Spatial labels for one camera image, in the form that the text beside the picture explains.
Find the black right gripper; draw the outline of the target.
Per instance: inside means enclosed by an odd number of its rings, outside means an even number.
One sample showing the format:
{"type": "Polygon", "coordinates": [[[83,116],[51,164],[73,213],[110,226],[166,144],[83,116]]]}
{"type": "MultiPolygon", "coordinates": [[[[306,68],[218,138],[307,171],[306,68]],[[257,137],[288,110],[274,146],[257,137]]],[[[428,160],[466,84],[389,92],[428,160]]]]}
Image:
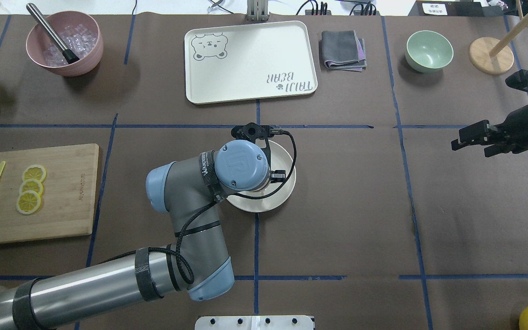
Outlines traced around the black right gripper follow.
{"type": "Polygon", "coordinates": [[[524,146],[517,145],[507,132],[491,125],[490,121],[479,121],[461,128],[458,138],[451,142],[453,151],[474,145],[485,146],[484,156],[486,158],[501,153],[518,154],[528,150],[524,146]]]}

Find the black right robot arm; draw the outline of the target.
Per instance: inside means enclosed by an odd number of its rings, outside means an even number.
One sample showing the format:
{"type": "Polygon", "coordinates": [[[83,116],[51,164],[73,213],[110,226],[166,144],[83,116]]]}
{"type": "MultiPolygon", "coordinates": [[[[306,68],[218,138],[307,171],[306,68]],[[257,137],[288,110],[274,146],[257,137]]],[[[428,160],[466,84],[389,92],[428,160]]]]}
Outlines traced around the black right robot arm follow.
{"type": "MultiPolygon", "coordinates": [[[[508,87],[528,94],[528,70],[521,69],[505,79],[508,87]]],[[[466,146],[485,146],[486,157],[501,153],[518,154],[528,150],[528,104],[509,113],[499,125],[484,120],[459,130],[459,138],[451,142],[453,151],[466,146]]]]}

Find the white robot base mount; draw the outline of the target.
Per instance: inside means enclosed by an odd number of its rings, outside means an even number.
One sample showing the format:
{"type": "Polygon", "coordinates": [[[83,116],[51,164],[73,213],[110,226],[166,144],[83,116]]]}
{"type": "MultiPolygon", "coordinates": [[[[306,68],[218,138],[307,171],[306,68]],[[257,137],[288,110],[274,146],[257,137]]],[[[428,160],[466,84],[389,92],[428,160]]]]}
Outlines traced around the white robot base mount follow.
{"type": "Polygon", "coordinates": [[[195,330],[314,330],[308,315],[205,316],[195,322],[195,330]]]}

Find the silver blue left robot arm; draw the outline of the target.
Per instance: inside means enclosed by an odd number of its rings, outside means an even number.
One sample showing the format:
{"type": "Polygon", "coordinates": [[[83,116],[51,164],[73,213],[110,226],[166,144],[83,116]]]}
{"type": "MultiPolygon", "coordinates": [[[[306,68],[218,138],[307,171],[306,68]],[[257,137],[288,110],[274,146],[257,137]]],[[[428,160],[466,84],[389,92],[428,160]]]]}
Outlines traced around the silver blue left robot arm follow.
{"type": "Polygon", "coordinates": [[[226,293],[235,277],[215,206],[235,193],[262,190],[270,165],[269,146],[233,140],[153,169],[147,196],[153,209],[170,216],[176,242],[13,289],[0,286],[0,330],[54,330],[176,291],[194,301],[226,293]]]}

